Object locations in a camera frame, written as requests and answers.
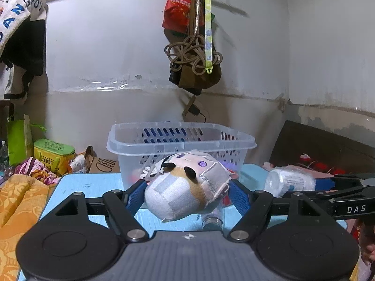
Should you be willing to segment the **white roll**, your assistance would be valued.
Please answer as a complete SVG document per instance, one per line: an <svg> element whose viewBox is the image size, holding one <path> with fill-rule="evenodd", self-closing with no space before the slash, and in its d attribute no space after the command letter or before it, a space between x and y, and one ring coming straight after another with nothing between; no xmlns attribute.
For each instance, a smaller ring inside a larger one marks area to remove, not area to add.
<svg viewBox="0 0 375 281"><path fill-rule="evenodd" d="M315 191L316 180L310 174L296 167L276 167L272 169L264 183L264 191L274 197L282 197L287 192Z"/></svg>

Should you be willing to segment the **grey plush toy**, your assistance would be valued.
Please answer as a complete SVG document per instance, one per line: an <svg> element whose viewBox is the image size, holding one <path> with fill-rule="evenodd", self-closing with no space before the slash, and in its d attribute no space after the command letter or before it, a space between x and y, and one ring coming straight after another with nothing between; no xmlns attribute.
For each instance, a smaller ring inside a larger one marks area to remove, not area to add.
<svg viewBox="0 0 375 281"><path fill-rule="evenodd" d="M159 160L146 176L144 202L162 222L208 214L224 199L238 174L199 150Z"/></svg>

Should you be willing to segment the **brown cardboard box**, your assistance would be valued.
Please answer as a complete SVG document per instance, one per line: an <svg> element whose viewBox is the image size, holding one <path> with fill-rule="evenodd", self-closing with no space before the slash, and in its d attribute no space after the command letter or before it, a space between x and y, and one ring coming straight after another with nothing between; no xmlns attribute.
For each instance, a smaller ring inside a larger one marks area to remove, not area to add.
<svg viewBox="0 0 375 281"><path fill-rule="evenodd" d="M84 153L86 173L119 173L120 166L117 160L99 158L92 146L88 146Z"/></svg>

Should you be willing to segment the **clear plastic bottle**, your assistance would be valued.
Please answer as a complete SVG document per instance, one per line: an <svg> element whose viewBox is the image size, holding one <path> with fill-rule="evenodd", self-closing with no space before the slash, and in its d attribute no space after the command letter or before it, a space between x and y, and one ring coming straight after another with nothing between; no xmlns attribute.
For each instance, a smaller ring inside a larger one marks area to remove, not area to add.
<svg viewBox="0 0 375 281"><path fill-rule="evenodd" d="M222 231L224 227L224 206L219 203L217 207L207 213L201 215L203 231Z"/></svg>

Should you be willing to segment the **dark wooden headboard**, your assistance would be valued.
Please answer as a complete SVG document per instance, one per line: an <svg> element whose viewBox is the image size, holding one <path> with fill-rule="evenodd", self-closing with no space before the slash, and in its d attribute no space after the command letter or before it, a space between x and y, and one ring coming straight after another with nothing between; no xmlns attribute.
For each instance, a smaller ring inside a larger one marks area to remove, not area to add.
<svg viewBox="0 0 375 281"><path fill-rule="evenodd" d="M373 173L374 148L322 129L285 121L269 162L331 174Z"/></svg>

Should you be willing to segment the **translucent plastic basket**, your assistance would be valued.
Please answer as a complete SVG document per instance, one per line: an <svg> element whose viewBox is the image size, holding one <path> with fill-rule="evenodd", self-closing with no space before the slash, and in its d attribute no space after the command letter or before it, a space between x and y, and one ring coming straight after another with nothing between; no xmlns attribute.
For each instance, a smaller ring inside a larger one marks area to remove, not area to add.
<svg viewBox="0 0 375 281"><path fill-rule="evenodd" d="M123 189L145 180L149 170L169 155L199 150L238 173L255 138L220 124L202 122L131 122L114 124L106 148L118 156Z"/></svg>

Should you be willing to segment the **green yellow tin box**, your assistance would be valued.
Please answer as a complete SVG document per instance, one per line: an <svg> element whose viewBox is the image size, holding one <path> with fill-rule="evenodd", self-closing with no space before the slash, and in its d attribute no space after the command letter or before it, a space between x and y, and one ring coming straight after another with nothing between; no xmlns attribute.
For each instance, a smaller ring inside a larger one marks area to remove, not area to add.
<svg viewBox="0 0 375 281"><path fill-rule="evenodd" d="M45 138L34 142L34 158L43 163L56 175L65 175L68 164L73 160L75 148Z"/></svg>

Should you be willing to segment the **orange floral blanket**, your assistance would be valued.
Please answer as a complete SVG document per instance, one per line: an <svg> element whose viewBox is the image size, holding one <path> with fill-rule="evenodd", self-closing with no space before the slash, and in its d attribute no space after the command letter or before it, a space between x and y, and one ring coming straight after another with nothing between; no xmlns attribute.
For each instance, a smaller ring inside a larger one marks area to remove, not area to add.
<svg viewBox="0 0 375 281"><path fill-rule="evenodd" d="M20 174L13 175L1 187L1 280L17 279L17 243L37 223L49 191L49 186Z"/></svg>

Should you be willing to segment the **green shopping bag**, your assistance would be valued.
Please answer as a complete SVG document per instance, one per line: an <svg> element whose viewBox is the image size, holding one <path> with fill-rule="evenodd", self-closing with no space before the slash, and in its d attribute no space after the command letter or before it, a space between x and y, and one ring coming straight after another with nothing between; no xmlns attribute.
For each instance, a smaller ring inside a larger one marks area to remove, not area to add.
<svg viewBox="0 0 375 281"><path fill-rule="evenodd" d="M46 128L39 124L31 124L30 117L14 120L10 117L7 123L8 158L10 166L17 166L34 155L34 143L31 128L45 132Z"/></svg>

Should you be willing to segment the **red hanging bag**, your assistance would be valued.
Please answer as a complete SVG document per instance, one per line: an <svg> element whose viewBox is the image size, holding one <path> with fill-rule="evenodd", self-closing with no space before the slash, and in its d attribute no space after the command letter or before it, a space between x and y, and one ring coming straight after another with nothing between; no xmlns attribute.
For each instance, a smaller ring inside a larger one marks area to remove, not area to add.
<svg viewBox="0 0 375 281"><path fill-rule="evenodd" d="M162 27L184 34L188 29L191 0L167 0Z"/></svg>

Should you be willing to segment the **white black hanging jacket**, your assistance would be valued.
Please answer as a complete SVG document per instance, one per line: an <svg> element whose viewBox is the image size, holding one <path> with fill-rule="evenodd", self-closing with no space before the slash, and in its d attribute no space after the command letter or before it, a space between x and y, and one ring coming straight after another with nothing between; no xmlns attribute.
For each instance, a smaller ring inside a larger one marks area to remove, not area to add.
<svg viewBox="0 0 375 281"><path fill-rule="evenodd" d="M45 71L46 0L1 3L1 62L10 69L4 99L23 100Z"/></svg>

